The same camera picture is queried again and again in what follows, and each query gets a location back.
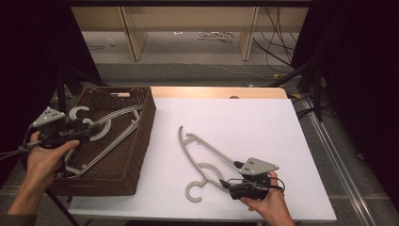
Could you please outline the black metal stand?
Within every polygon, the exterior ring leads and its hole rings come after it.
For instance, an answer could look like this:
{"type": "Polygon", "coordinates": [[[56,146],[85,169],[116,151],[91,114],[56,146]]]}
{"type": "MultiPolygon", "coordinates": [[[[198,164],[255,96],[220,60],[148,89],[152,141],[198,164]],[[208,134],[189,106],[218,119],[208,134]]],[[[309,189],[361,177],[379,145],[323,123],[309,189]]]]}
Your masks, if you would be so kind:
{"type": "Polygon", "coordinates": [[[322,121],[321,114],[321,72],[318,68],[319,65],[319,55],[312,54],[310,59],[304,63],[302,66],[283,76],[281,79],[268,85],[269,88],[277,88],[280,85],[290,81],[296,76],[301,76],[298,84],[297,90],[299,92],[308,92],[313,89],[313,112],[319,121],[322,121]]]}

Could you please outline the black tripod stand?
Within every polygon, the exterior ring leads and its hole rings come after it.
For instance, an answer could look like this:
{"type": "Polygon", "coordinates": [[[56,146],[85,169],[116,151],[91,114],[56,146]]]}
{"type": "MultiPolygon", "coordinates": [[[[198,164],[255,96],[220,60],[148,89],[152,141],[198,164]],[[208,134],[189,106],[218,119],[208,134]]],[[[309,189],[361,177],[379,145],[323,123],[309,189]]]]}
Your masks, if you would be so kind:
{"type": "Polygon", "coordinates": [[[81,81],[88,81],[98,87],[107,87],[99,76],[90,75],[75,67],[62,66],[56,74],[57,103],[60,111],[67,111],[65,89],[68,89],[72,95],[79,95],[83,90],[81,81]]]}

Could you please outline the person's left hand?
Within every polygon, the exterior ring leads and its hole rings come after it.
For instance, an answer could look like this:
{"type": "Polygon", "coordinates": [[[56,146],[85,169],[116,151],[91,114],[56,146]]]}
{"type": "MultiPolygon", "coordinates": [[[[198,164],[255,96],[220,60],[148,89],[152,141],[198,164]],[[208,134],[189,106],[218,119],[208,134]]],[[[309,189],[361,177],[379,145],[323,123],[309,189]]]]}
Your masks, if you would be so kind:
{"type": "Polygon", "coordinates": [[[24,184],[39,190],[47,188],[53,182],[56,171],[61,167],[64,154],[78,147],[79,144],[79,140],[71,140],[51,150],[41,146],[33,147],[27,158],[24,184]]]}

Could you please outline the white table cover board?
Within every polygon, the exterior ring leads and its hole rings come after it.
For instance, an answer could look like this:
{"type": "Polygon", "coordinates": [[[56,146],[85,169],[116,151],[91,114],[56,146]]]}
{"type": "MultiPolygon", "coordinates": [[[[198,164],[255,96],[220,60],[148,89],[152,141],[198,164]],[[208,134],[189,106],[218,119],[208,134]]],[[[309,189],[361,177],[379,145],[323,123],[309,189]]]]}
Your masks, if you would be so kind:
{"type": "MultiPolygon", "coordinates": [[[[336,216],[310,149],[288,99],[158,98],[151,141],[133,196],[76,197],[70,211],[82,217],[134,218],[193,221],[258,221],[260,216],[218,187],[193,187],[191,202],[186,186],[201,180],[179,141],[194,133],[233,161],[250,157],[279,167],[292,217],[328,222],[336,216]]],[[[188,150],[197,162],[217,167],[226,179],[239,177],[238,169],[192,142],[188,150]]]]}

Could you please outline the dark curtain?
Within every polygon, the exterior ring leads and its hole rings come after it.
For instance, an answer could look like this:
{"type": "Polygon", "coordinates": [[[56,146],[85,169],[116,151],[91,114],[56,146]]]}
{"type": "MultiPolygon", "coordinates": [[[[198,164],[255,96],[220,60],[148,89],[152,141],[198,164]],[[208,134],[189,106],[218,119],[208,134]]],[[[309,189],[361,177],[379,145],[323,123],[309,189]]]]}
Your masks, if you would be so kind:
{"type": "Polygon", "coordinates": [[[0,0],[0,154],[23,143],[63,77],[103,83],[68,0],[0,0]]]}
{"type": "Polygon", "coordinates": [[[399,211],[399,0],[312,0],[292,66],[319,58],[347,132],[399,211]]]}

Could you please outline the pile of white hangers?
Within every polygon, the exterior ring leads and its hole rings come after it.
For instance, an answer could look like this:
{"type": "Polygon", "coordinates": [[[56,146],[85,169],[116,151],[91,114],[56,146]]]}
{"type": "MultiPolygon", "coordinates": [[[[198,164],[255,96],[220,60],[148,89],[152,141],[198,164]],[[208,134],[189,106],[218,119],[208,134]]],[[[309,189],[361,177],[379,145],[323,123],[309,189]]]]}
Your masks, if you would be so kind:
{"type": "Polygon", "coordinates": [[[231,42],[235,39],[232,32],[199,32],[198,40],[218,40],[222,42],[231,42]]]}

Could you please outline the beige wooden shelf unit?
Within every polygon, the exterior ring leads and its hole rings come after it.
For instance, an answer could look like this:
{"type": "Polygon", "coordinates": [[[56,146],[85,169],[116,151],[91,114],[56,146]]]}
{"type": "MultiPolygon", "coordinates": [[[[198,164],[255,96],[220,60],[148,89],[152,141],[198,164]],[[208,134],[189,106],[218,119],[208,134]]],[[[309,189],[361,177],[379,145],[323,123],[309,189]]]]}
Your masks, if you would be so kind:
{"type": "Polygon", "coordinates": [[[125,34],[131,59],[140,59],[150,32],[236,32],[244,61],[249,60],[256,32],[270,32],[279,20],[281,30],[298,33],[307,8],[294,7],[73,7],[83,31],[125,34]]]}

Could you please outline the metal floor rail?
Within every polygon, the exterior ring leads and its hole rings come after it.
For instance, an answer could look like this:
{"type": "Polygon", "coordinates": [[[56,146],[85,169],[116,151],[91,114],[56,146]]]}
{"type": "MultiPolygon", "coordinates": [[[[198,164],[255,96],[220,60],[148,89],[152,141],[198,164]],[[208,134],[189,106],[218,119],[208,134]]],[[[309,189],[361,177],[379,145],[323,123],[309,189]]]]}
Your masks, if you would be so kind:
{"type": "Polygon", "coordinates": [[[307,110],[311,109],[310,119],[311,123],[318,135],[321,139],[321,142],[324,146],[325,151],[327,152],[328,159],[330,160],[332,167],[334,168],[341,185],[343,186],[343,190],[346,194],[346,197],[350,201],[358,219],[362,226],[376,226],[375,218],[373,217],[371,210],[366,203],[365,199],[359,192],[358,187],[356,186],[352,176],[350,175],[347,167],[344,165],[332,139],[327,132],[324,124],[319,121],[319,118],[315,113],[315,105],[311,102],[309,97],[303,98],[303,105],[307,110]]]}

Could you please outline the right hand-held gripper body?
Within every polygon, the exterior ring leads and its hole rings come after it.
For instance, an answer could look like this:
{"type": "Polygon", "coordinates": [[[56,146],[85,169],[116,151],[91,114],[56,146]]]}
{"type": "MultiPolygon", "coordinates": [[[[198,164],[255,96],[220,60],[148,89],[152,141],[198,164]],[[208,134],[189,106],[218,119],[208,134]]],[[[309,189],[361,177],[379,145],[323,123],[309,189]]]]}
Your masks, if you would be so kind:
{"type": "Polygon", "coordinates": [[[238,184],[231,183],[230,195],[234,200],[243,197],[263,200],[271,186],[269,172],[277,170],[277,165],[250,157],[239,169],[242,179],[238,184]]]}

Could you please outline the person's grey sleeve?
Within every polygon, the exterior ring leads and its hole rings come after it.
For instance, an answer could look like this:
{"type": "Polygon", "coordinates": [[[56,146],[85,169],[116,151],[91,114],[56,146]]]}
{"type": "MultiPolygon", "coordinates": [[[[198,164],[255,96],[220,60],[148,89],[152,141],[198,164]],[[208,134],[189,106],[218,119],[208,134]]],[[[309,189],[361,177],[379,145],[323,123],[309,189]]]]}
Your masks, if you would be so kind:
{"type": "Polygon", "coordinates": [[[0,215],[0,226],[35,226],[36,215],[0,215]]]}

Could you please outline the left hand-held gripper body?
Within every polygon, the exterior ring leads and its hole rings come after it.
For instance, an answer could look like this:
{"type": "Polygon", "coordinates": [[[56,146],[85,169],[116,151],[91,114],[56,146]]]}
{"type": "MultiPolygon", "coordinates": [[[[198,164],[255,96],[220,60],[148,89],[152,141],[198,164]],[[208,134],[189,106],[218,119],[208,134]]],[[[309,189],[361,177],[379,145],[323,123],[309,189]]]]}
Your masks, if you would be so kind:
{"type": "Polygon", "coordinates": [[[44,149],[55,149],[68,141],[79,140],[76,135],[68,132],[66,114],[47,107],[32,123],[39,137],[31,142],[31,147],[41,146],[44,149]]]}

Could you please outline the person's right hand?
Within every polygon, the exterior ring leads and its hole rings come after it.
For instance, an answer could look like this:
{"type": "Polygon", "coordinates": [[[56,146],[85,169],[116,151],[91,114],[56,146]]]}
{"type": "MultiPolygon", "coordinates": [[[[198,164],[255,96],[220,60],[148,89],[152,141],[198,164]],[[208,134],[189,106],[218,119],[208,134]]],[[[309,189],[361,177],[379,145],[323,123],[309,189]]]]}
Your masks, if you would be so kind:
{"type": "Polygon", "coordinates": [[[280,189],[271,188],[261,201],[246,197],[241,198],[240,201],[248,207],[249,211],[260,214],[270,226],[295,226],[280,189]]]}

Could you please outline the brown wicker basket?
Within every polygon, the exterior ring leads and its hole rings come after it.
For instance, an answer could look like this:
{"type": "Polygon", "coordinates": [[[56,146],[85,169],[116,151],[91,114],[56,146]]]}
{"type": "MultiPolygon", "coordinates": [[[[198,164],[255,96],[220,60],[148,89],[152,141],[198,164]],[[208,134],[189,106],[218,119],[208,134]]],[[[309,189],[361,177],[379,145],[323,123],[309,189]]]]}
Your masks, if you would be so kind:
{"type": "MultiPolygon", "coordinates": [[[[136,193],[156,111],[152,91],[147,87],[86,88],[70,115],[97,121],[113,111],[133,105],[144,105],[144,109],[139,112],[140,122],[135,131],[84,175],[72,178],[72,174],[67,171],[60,173],[50,186],[55,194],[95,197],[129,196],[136,193]]],[[[133,118],[132,113],[127,113],[113,119],[111,129],[104,137],[70,151],[65,165],[80,170],[123,132],[133,118]]]]}

